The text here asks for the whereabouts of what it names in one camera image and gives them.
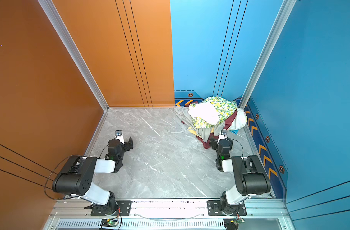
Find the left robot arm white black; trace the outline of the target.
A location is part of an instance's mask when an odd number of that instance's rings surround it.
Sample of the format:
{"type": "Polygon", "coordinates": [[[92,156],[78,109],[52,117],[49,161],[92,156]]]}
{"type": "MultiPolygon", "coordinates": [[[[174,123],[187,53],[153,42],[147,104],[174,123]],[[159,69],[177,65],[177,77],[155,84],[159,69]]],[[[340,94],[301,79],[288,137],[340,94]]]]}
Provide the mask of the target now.
{"type": "Polygon", "coordinates": [[[90,205],[85,209],[91,210],[91,216],[121,215],[121,207],[115,194],[96,185],[93,176],[119,172],[123,166],[124,153],[133,148],[132,138],[125,142],[122,136],[116,136],[108,142],[108,153],[103,159],[69,156],[52,183],[52,191],[89,202],[90,205]]]}

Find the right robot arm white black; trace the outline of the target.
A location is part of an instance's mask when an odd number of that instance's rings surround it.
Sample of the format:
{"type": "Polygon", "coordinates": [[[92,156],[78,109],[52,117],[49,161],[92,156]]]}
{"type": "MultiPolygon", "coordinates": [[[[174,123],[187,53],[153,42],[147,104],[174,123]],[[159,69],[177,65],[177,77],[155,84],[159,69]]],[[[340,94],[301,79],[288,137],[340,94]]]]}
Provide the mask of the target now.
{"type": "Polygon", "coordinates": [[[220,172],[232,173],[234,177],[234,186],[223,192],[220,202],[210,206],[210,214],[245,216],[244,202],[253,196],[269,193],[270,179],[258,156],[230,155],[233,147],[232,139],[212,139],[210,146],[216,151],[216,168],[220,172]]]}

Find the maroon cloth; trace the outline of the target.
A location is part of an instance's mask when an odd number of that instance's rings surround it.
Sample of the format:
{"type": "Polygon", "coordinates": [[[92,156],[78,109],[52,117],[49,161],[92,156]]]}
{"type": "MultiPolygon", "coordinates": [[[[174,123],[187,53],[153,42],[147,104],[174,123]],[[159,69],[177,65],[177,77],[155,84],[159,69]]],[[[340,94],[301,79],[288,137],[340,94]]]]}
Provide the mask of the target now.
{"type": "MultiPolygon", "coordinates": [[[[196,136],[195,131],[191,130],[190,127],[187,128],[187,131],[189,131],[191,134],[193,134],[193,135],[196,136]]],[[[210,138],[218,139],[218,137],[219,137],[219,135],[218,135],[218,136],[215,136],[214,134],[211,134],[210,137],[209,137],[208,142],[203,142],[203,141],[201,140],[201,138],[199,138],[199,137],[196,136],[196,138],[202,143],[202,145],[203,145],[203,147],[204,147],[205,149],[209,149],[209,148],[210,148],[210,145],[209,145],[210,138]]]]}

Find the pale mint white cloth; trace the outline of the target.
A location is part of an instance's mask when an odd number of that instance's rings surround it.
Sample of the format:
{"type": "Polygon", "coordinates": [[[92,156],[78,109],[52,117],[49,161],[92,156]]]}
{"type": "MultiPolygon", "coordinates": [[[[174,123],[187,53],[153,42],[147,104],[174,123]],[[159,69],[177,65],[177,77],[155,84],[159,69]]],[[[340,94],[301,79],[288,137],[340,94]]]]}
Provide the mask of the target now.
{"type": "Polygon", "coordinates": [[[227,130],[239,130],[246,125],[247,120],[248,117],[245,111],[241,108],[237,108],[234,113],[226,119],[225,127],[227,130]]]}

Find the yellow green floral cloth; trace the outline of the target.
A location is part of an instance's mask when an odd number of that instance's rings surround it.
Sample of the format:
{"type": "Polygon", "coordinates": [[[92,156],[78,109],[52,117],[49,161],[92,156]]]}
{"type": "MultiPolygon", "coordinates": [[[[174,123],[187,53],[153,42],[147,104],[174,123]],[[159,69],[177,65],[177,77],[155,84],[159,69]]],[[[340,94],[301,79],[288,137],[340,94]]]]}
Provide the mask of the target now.
{"type": "MultiPolygon", "coordinates": [[[[218,96],[208,97],[205,100],[203,100],[201,103],[206,103],[206,102],[212,103],[219,113],[220,119],[217,125],[225,121],[228,117],[230,117],[234,113],[234,111],[237,109],[237,102],[228,101],[218,96]]],[[[208,128],[212,126],[211,124],[199,118],[193,119],[193,124],[195,125],[195,128],[204,128],[204,127],[208,128]]]]}

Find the grey cloth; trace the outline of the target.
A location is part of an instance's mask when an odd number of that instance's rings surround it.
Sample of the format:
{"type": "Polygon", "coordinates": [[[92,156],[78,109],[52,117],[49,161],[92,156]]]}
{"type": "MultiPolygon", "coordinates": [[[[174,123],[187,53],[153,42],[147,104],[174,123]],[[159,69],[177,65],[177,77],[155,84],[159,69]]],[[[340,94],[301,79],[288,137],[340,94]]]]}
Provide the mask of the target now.
{"type": "Polygon", "coordinates": [[[181,119],[187,126],[190,127],[191,130],[195,131],[195,134],[197,137],[201,138],[203,142],[208,142],[209,137],[211,134],[214,134],[215,136],[218,136],[221,133],[221,130],[225,128],[225,121],[208,128],[195,128],[195,125],[193,124],[192,117],[188,114],[189,108],[188,107],[176,107],[174,108],[174,112],[176,116],[181,119]]]}

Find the left green circuit board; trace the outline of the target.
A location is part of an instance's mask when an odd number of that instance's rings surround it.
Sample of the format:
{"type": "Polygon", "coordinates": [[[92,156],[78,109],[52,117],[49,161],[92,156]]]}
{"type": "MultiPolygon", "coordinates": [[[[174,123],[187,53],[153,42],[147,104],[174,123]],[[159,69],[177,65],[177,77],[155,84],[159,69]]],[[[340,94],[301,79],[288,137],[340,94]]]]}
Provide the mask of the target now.
{"type": "Polygon", "coordinates": [[[120,227],[120,223],[117,219],[106,218],[101,219],[99,229],[101,230],[117,230],[120,227]]]}

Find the right small circuit board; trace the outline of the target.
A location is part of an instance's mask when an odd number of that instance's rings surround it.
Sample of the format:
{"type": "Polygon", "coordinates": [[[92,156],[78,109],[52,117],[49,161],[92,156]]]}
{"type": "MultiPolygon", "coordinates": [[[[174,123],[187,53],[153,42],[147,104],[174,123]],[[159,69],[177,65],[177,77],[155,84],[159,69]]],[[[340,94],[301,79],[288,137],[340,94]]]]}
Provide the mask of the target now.
{"type": "Polygon", "coordinates": [[[226,230],[238,230],[240,224],[245,222],[243,218],[225,218],[223,221],[226,230]]]}

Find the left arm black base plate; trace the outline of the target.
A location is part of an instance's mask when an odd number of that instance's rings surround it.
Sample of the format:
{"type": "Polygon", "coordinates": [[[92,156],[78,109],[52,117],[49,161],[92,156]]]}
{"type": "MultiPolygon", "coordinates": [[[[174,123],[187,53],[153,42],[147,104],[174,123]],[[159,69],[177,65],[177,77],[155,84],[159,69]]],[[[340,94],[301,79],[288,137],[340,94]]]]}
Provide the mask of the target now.
{"type": "Polygon", "coordinates": [[[116,208],[109,209],[101,206],[94,206],[91,211],[91,216],[94,217],[116,217],[116,216],[129,216],[131,211],[132,201],[119,200],[116,201],[116,208]]]}

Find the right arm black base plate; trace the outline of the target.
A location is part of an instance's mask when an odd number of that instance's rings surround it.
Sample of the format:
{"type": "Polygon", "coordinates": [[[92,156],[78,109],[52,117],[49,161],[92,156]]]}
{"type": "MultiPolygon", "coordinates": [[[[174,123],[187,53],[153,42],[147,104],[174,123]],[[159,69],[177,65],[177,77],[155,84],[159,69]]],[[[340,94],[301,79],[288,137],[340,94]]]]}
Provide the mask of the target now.
{"type": "Polygon", "coordinates": [[[247,216],[244,203],[239,205],[223,205],[220,200],[207,201],[207,210],[209,216],[247,216]]]}

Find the aluminium front rail frame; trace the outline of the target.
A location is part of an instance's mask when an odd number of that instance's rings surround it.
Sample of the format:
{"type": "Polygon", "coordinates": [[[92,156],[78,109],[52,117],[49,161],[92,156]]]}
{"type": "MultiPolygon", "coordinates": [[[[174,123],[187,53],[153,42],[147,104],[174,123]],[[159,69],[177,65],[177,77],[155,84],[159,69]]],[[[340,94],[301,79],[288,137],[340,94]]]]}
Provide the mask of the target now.
{"type": "Polygon", "coordinates": [[[132,201],[129,216],[94,217],[83,200],[56,202],[45,230],[100,230],[101,219],[117,219],[118,230],[225,230],[225,219],[243,218],[238,230],[293,230],[281,199],[253,198],[244,202],[247,216],[209,216],[212,198],[118,199],[132,201]]]}

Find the left aluminium corner post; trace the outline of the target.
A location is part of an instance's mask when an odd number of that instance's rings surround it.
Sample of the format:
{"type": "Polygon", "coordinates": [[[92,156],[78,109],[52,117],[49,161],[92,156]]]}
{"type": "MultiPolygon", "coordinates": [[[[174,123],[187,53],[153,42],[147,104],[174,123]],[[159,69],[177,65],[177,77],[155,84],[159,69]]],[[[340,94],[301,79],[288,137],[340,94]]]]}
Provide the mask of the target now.
{"type": "Polygon", "coordinates": [[[38,0],[38,2],[42,7],[45,15],[48,17],[53,28],[55,29],[56,33],[58,34],[60,40],[64,44],[76,67],[78,68],[87,85],[89,86],[91,92],[98,101],[99,105],[101,106],[104,112],[107,112],[109,110],[109,105],[105,97],[103,96],[103,93],[99,89],[98,84],[96,83],[91,71],[88,68],[88,65],[86,64],[81,52],[79,51],[76,43],[70,35],[70,32],[67,29],[53,1],[38,0]]]}

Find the aluminium corner post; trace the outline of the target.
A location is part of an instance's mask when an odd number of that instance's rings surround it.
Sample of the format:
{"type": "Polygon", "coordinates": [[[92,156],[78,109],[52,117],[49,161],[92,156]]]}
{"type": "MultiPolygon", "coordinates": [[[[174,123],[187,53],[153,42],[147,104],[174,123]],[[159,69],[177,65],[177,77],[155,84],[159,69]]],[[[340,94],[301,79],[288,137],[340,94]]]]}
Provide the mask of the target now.
{"type": "Polygon", "coordinates": [[[76,43],[70,35],[70,32],[67,29],[53,1],[38,0],[38,2],[42,7],[45,15],[48,17],[53,28],[55,29],[56,33],[58,34],[60,40],[64,44],[76,67],[78,68],[87,85],[89,86],[91,92],[98,101],[99,105],[101,106],[104,112],[107,112],[109,110],[109,105],[105,97],[103,96],[103,93],[99,89],[98,84],[96,83],[91,71],[88,68],[88,65],[86,64],[81,52],[79,51],[76,43]]]}
{"type": "Polygon", "coordinates": [[[251,74],[248,84],[245,88],[239,107],[244,109],[252,95],[252,92],[270,58],[270,55],[279,39],[281,32],[283,31],[286,22],[296,4],[296,0],[284,0],[277,14],[277,17],[272,25],[270,33],[267,37],[265,45],[261,51],[261,54],[257,60],[255,68],[251,74]]]}

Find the right aluminium corner post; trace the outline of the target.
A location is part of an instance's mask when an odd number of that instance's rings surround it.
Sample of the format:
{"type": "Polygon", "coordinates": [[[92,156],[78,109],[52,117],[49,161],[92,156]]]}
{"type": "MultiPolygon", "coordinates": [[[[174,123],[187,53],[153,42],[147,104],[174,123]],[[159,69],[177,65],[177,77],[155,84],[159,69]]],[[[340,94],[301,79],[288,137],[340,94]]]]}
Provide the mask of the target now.
{"type": "Polygon", "coordinates": [[[267,37],[265,45],[261,51],[261,54],[257,60],[255,68],[251,74],[248,84],[245,88],[239,107],[244,109],[252,95],[252,92],[270,58],[270,55],[279,39],[281,32],[283,31],[286,22],[296,4],[296,0],[284,0],[277,14],[277,17],[272,25],[270,33],[267,37]]]}

